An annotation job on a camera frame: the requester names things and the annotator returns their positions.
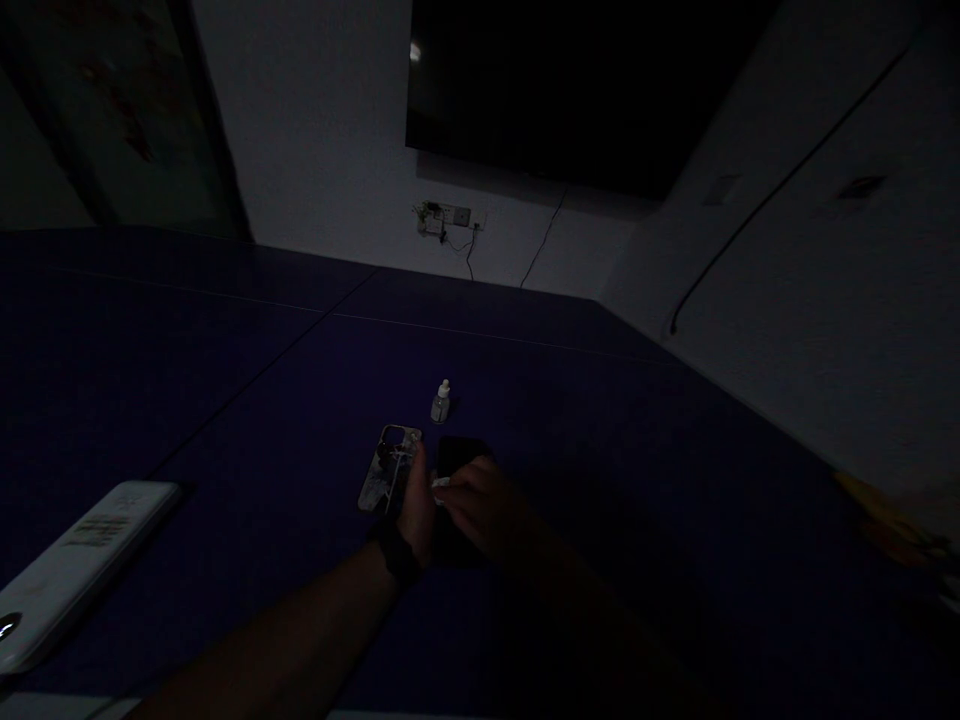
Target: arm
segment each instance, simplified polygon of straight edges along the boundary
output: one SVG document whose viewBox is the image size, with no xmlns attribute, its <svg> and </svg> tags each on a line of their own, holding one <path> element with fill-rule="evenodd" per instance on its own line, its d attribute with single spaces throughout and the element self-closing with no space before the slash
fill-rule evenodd
<svg viewBox="0 0 960 720">
<path fill-rule="evenodd" d="M 477 458 L 435 488 L 454 524 L 530 588 L 617 710 L 657 717 L 719 715 L 699 683 L 580 556 L 541 520 L 490 458 Z"/>
<path fill-rule="evenodd" d="M 429 561 L 435 513 L 425 463 L 421 445 L 397 520 L 421 566 Z M 321 717 L 398 595 L 379 546 L 367 543 L 211 647 L 130 717 Z"/>
</svg>

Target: dropper bottle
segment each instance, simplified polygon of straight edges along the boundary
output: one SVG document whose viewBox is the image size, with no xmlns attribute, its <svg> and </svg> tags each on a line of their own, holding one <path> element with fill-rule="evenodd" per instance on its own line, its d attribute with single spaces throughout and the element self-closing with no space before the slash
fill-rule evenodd
<svg viewBox="0 0 960 720">
<path fill-rule="evenodd" d="M 444 380 L 443 385 L 437 388 L 437 396 L 433 399 L 430 408 L 430 419 L 437 425 L 443 425 L 450 414 L 450 381 Z"/>
</svg>

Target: wall-mounted tv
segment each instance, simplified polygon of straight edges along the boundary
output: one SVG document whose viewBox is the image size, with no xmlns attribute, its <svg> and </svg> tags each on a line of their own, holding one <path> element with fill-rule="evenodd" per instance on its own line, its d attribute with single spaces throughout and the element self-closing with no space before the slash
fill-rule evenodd
<svg viewBox="0 0 960 720">
<path fill-rule="evenodd" d="M 413 0 L 407 146 L 662 200 L 777 4 Z"/>
</svg>

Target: smartwatch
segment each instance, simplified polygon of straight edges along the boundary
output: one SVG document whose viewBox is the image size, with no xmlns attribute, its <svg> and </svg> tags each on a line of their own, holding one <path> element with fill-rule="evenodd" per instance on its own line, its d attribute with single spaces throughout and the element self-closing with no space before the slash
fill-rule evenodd
<svg viewBox="0 0 960 720">
<path fill-rule="evenodd" d="M 368 540 L 376 540 L 380 544 L 380 552 L 387 563 L 387 570 L 400 584 L 401 590 L 406 590 L 420 577 L 423 569 L 400 529 L 395 517 L 385 517 L 367 533 Z"/>
</svg>

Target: white remote control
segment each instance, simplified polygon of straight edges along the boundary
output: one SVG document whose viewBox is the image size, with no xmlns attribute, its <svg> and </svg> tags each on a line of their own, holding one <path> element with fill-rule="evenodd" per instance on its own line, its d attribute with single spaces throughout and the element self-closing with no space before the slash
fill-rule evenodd
<svg viewBox="0 0 960 720">
<path fill-rule="evenodd" d="M 43 659 L 179 495 L 174 483 L 120 483 L 0 592 L 0 675 Z"/>
</svg>

